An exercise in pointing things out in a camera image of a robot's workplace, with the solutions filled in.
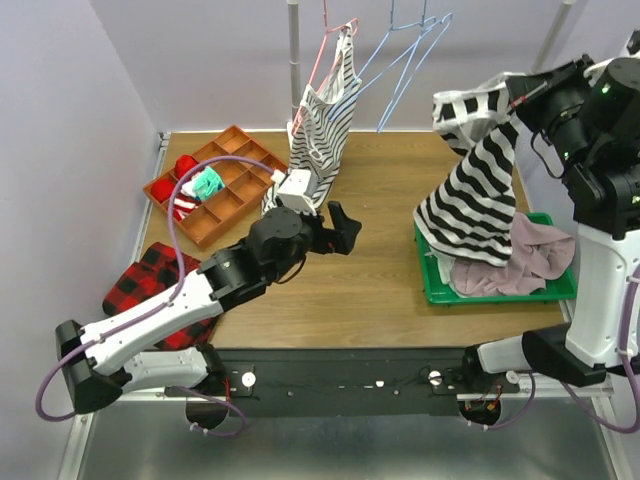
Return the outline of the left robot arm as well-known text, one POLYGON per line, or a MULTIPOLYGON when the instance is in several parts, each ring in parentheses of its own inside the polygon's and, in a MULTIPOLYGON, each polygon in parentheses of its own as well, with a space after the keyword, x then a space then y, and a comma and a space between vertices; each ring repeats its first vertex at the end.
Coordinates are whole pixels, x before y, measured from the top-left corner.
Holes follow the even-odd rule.
POLYGON ((155 351, 153 345, 199 321, 217 317, 291 278, 310 253, 348 255, 362 229, 340 203, 328 204, 332 227, 322 216, 284 206, 254 222, 237 243, 215 252, 165 291, 125 312, 81 325, 67 320, 55 329, 58 365, 73 411, 99 411, 123 394, 154 387, 214 393, 225 373, 211 346, 155 351))

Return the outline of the wide-striped black white tank top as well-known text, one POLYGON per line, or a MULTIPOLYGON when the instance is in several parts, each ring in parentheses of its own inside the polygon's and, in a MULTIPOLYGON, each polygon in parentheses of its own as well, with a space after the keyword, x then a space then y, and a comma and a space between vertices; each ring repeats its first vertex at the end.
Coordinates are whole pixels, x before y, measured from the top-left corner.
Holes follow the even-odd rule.
POLYGON ((512 256, 516 213, 515 148, 521 123, 511 116, 500 73, 471 90, 433 95, 433 130, 460 160, 413 211, 431 250, 503 267, 512 256))

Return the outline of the light blue wire hanger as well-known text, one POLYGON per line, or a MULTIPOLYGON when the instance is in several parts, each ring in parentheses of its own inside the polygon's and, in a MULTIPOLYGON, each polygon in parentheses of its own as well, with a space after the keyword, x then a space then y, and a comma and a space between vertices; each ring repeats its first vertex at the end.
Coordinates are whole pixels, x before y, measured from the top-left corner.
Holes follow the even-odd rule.
POLYGON ((386 127, 414 77, 441 40, 444 33, 449 29, 453 17, 453 13, 449 12, 440 18, 433 17, 430 19, 419 33, 415 42, 408 49, 407 62, 400 73, 389 103, 385 107, 378 122, 378 133, 381 133, 386 127))

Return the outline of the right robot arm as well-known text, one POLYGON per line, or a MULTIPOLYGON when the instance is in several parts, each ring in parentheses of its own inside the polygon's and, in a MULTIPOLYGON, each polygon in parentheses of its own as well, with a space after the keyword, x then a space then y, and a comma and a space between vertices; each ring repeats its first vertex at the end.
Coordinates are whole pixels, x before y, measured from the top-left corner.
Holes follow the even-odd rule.
POLYGON ((508 371, 576 387, 639 363, 639 57, 584 55, 506 82, 511 113, 551 145, 577 223, 579 279, 570 323, 466 348, 460 379, 480 392, 508 371))

